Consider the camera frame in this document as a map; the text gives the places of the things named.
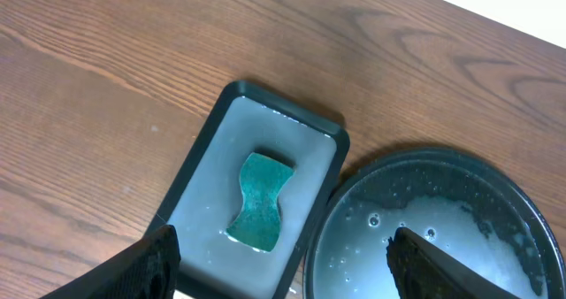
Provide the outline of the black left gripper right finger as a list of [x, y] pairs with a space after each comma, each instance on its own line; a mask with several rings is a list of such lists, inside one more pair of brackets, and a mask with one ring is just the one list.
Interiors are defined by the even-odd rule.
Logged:
[[386, 261], [401, 299], [514, 297], [407, 227], [388, 240]]

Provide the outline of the round black tray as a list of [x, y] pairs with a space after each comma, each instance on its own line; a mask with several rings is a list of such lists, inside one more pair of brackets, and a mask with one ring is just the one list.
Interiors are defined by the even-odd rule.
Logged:
[[333, 193], [305, 259], [307, 298], [395, 298], [386, 248], [406, 227], [520, 298], [562, 298], [565, 263], [539, 209], [508, 176], [453, 149], [396, 152]]

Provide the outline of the green yellow sponge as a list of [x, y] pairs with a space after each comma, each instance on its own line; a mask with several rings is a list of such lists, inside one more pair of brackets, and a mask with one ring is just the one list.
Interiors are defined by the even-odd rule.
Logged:
[[279, 193], [293, 175], [292, 167], [265, 155], [251, 153], [239, 176], [241, 211], [226, 233], [252, 249], [271, 252], [281, 230]]

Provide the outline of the black rectangular sponge tray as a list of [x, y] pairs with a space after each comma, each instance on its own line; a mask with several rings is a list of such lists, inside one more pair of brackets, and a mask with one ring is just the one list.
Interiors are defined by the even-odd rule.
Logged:
[[252, 82], [229, 83], [149, 224], [176, 230], [176, 290], [285, 297], [348, 149], [341, 125]]

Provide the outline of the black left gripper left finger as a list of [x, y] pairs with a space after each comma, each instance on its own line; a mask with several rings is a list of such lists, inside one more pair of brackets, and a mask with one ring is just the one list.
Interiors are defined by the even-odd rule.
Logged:
[[44, 299], [172, 299], [180, 267], [176, 230], [164, 225]]

